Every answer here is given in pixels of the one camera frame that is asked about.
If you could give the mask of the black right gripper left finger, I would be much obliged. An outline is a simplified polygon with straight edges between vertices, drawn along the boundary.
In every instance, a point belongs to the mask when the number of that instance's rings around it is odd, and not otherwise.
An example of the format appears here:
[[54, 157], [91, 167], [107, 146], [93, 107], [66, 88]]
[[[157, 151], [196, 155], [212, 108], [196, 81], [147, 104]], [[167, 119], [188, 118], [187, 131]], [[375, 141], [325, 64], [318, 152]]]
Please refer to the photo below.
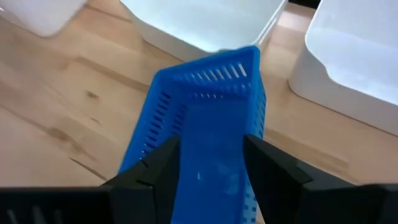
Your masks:
[[1, 224], [170, 224], [179, 176], [173, 136], [100, 186], [1, 188]]

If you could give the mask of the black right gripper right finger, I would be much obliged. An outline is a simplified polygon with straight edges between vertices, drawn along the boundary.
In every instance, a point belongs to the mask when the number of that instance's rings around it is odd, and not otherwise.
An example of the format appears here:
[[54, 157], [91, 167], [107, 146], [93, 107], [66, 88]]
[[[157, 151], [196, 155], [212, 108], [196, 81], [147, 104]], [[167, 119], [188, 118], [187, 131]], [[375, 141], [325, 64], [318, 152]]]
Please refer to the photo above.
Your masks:
[[243, 155], [266, 223], [397, 223], [397, 184], [354, 185], [247, 134]]

